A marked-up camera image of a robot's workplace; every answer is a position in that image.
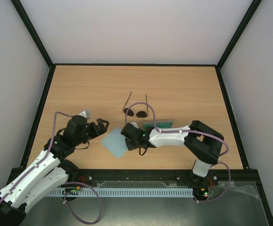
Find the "light blue cleaning cloth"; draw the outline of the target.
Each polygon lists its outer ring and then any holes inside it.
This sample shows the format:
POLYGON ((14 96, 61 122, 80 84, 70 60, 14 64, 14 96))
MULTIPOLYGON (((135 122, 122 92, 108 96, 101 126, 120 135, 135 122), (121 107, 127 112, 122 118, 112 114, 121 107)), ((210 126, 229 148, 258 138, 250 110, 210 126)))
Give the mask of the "light blue cleaning cloth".
POLYGON ((101 144, 116 158, 122 157, 128 150, 125 137, 120 132, 121 128, 116 127, 101 141, 101 144))

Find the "grey glasses case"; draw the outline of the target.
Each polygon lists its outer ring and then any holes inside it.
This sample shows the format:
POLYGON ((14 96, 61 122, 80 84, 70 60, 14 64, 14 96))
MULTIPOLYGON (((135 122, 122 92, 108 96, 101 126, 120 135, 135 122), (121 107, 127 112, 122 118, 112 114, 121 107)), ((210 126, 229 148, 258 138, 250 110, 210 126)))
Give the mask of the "grey glasses case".
MULTIPOLYGON (((169 129, 173 125, 173 120, 156 120, 156 127, 162 128, 162 129, 169 129)), ((153 127, 154 121, 145 121, 143 123, 143 129, 146 129, 148 127, 153 127)))

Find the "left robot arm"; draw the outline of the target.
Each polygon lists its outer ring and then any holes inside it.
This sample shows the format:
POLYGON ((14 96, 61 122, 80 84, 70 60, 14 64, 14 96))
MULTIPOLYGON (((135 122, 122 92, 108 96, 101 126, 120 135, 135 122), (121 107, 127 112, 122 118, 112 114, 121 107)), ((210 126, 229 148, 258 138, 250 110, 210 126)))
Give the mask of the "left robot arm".
POLYGON ((30 209, 50 191, 77 184, 78 167, 67 159, 77 146, 107 132, 109 122, 88 122, 86 112, 70 116, 65 128, 52 129, 51 138, 36 159, 0 190, 0 226, 20 225, 30 209))

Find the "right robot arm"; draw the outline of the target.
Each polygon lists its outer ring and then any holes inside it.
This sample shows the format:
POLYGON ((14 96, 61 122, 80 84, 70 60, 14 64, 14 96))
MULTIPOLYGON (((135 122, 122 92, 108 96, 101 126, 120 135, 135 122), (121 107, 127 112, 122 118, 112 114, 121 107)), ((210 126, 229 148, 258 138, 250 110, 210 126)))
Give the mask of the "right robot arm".
POLYGON ((208 178, 209 169, 218 163, 222 146, 228 147, 222 134, 201 121, 192 121, 180 128, 148 127, 144 130, 134 123, 126 123, 120 132, 128 150, 149 149, 161 146, 185 146, 197 158, 191 179, 200 185, 208 178))

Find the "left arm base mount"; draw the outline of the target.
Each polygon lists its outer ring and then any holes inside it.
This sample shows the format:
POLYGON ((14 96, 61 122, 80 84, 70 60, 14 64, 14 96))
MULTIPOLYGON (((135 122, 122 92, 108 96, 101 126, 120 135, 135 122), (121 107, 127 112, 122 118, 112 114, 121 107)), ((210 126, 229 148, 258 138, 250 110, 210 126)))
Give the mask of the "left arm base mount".
POLYGON ((86 179, 80 175, 79 169, 55 168, 48 174, 48 182, 53 188, 61 186, 80 186, 79 183, 85 183, 86 179))

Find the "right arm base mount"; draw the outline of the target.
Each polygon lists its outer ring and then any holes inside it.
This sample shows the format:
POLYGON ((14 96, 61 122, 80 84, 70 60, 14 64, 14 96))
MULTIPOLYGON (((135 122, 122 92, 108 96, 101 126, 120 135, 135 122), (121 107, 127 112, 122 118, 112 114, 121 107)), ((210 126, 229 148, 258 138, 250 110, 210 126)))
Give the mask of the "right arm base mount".
POLYGON ((209 171, 206 177, 200 177, 193 173, 191 169, 176 171, 177 185, 190 188, 204 188, 211 185, 217 186, 218 181, 214 179, 215 174, 209 171))

